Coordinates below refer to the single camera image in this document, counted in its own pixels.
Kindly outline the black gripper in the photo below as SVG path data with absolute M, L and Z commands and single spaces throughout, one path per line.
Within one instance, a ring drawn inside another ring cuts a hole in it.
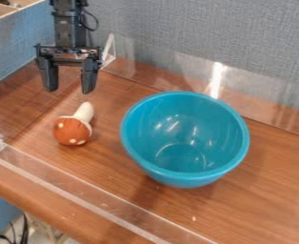
M 54 66 L 80 66 L 80 91 L 91 92 L 95 86 L 98 66 L 102 65 L 102 48 L 55 47 L 36 44 L 36 64 L 40 81 L 47 92 L 58 89 L 58 68 Z

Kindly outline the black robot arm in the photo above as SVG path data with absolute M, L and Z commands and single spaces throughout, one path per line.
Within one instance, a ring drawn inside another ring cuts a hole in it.
M 102 47 L 86 46 L 86 33 L 94 31 L 84 24 L 87 0 L 48 0 L 52 7 L 54 45 L 35 45 L 35 62 L 40 72 L 43 88 L 52 92 L 58 89 L 58 68 L 80 68 L 80 91 L 94 90 L 96 72 L 102 65 Z

